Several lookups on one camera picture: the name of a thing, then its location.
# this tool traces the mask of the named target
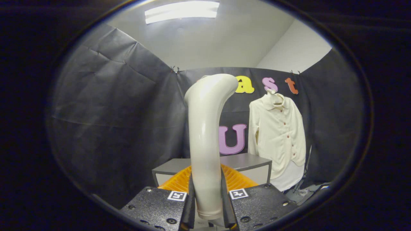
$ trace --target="ceiling light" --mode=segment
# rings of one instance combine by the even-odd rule
[[[215,18],[219,2],[189,1],[177,2],[150,9],[145,12],[145,23],[176,18]]]

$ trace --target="shirt collar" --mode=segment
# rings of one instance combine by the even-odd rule
[[[284,96],[279,93],[276,93],[275,95],[268,93],[261,99],[263,100],[263,106],[267,111],[276,107],[288,108]]]

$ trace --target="white shirt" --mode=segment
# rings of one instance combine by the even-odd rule
[[[290,161],[281,176],[271,179],[270,183],[280,192],[296,185],[304,175],[304,165],[298,166]]]
[[[279,93],[268,93],[249,107],[248,152],[272,160],[271,180],[284,173],[290,160],[304,171],[305,134],[294,101]]]

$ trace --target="white pipe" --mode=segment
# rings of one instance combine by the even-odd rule
[[[227,99],[238,87],[229,74],[204,76],[185,94],[188,105],[190,157],[197,212],[205,220],[221,219],[221,164],[218,127]]]

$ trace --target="gray table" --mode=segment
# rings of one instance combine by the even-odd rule
[[[241,172],[259,185],[270,182],[272,161],[269,159],[242,153],[220,157],[220,161],[222,164]],[[163,184],[173,175],[190,166],[190,164],[190,159],[171,159],[153,169],[152,174],[156,186]]]

